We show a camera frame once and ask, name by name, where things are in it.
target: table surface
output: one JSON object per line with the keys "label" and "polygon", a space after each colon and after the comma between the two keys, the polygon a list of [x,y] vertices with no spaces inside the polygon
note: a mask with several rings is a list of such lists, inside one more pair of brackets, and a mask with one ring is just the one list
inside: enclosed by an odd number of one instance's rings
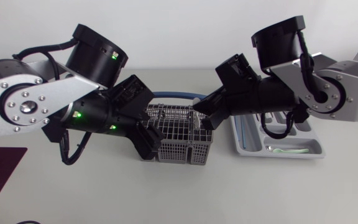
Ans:
{"label": "table surface", "polygon": [[[123,70],[119,80],[133,73],[153,91],[221,85],[214,70]],[[101,134],[66,166],[42,131],[4,136],[1,147],[28,151],[0,193],[0,223],[358,223],[358,123],[309,121],[324,159],[238,156],[228,120],[205,166],[141,162],[130,140]],[[71,146],[81,137],[70,131]]]}

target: screw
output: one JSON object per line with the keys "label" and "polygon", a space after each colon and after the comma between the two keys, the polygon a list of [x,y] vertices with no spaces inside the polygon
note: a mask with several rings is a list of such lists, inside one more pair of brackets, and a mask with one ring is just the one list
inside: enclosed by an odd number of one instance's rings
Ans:
{"label": "screw", "polygon": [[42,79],[37,78],[34,82],[35,82],[35,84],[41,84],[41,83],[42,83]]}
{"label": "screw", "polygon": [[10,108],[13,108],[13,107],[15,107],[15,103],[14,102],[9,102],[8,104],[7,104],[7,106],[8,107],[10,107]]}
{"label": "screw", "polygon": [[0,86],[1,86],[2,88],[7,88],[9,85],[4,82],[4,83],[1,83]]}

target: wire mesh basket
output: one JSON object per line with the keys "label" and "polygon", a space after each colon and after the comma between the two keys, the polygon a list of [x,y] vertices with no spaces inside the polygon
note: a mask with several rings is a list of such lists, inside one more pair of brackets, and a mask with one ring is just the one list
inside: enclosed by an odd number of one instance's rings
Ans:
{"label": "wire mesh basket", "polygon": [[153,125],[165,138],[158,149],[159,162],[205,165],[213,140],[211,130],[205,130],[200,121],[206,117],[192,106],[148,105],[150,116],[144,126]]}

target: cutlery tray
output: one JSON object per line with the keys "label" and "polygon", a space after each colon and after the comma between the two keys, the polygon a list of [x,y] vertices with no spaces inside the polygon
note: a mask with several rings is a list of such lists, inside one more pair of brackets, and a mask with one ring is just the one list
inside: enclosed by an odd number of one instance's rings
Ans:
{"label": "cutlery tray", "polygon": [[[283,133],[286,129],[285,114],[283,112],[266,113],[266,127],[274,133]],[[231,116],[230,122],[240,156],[284,157],[300,159],[319,159],[325,156],[316,133],[310,123],[294,123],[286,138],[274,139],[262,129],[259,114]],[[307,153],[272,152],[273,149],[304,149]]]}

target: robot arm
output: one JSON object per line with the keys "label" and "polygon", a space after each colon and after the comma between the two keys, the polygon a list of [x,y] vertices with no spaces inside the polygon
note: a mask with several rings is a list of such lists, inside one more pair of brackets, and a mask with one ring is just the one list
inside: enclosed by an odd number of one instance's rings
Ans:
{"label": "robot arm", "polygon": [[[302,16],[279,22],[252,36],[261,78],[246,58],[235,55],[216,68],[223,86],[194,105],[207,114],[203,120],[215,129],[230,115],[289,111],[287,130],[311,114],[322,119],[358,121],[358,62],[336,62],[321,54],[309,55],[300,32]],[[271,133],[284,138],[287,133]]]}
{"label": "robot arm", "polygon": [[[0,60],[0,136],[43,129],[51,142],[60,143],[67,165],[77,160],[91,133],[127,137],[143,159],[152,159],[163,135],[152,126],[145,129],[141,121],[149,118],[144,108],[153,93],[135,75],[114,86],[128,59],[118,46],[81,24],[73,37]],[[47,53],[73,45],[66,65]],[[21,62],[33,53],[49,61]],[[86,132],[72,158],[67,129]]]}

